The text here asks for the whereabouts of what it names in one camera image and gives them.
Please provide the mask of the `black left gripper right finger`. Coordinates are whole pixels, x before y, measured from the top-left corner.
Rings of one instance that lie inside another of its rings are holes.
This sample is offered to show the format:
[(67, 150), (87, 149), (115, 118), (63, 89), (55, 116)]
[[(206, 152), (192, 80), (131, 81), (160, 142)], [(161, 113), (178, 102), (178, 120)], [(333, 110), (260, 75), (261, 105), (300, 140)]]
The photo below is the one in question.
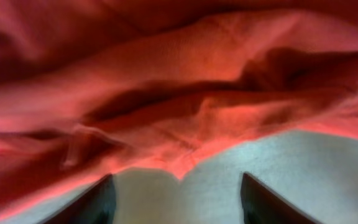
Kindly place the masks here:
[(248, 172), (242, 175), (240, 195), (245, 224), (321, 223)]

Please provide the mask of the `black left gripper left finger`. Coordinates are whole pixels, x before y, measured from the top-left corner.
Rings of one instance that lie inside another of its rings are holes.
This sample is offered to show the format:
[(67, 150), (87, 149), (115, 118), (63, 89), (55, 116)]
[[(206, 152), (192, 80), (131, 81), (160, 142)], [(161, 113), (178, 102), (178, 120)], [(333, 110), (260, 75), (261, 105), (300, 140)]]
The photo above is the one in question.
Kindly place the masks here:
[(114, 176), (108, 174), (39, 224), (112, 224), (115, 211)]

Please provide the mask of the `orange t-shirt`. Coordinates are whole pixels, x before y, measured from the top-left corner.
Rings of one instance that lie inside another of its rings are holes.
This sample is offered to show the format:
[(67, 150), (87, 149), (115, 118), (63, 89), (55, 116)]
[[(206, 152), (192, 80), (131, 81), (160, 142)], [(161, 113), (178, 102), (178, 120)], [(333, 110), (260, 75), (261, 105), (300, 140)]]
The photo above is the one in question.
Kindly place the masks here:
[(358, 139), (358, 1), (0, 0), (0, 220), (291, 129)]

